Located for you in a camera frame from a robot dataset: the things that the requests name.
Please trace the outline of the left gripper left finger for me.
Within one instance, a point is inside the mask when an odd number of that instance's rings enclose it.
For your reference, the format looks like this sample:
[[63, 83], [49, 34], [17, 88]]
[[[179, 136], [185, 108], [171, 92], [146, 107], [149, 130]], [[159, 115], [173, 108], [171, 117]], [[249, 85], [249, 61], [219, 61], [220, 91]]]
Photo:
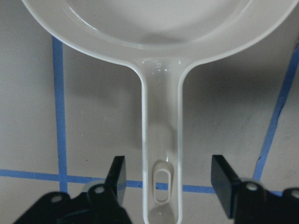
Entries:
[[40, 197], [17, 224], [129, 224], [122, 206], [126, 188], [124, 156], [116, 156], [104, 181], [87, 183], [75, 198], [64, 192]]

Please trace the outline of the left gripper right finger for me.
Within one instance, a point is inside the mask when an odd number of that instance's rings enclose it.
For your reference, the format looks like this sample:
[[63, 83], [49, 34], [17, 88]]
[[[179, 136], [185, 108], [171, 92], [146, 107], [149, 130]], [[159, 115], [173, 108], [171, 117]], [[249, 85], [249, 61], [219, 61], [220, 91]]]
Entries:
[[223, 155], [213, 155], [211, 184], [229, 219], [236, 224], [297, 224], [299, 189], [285, 189], [280, 196], [259, 182], [240, 178]]

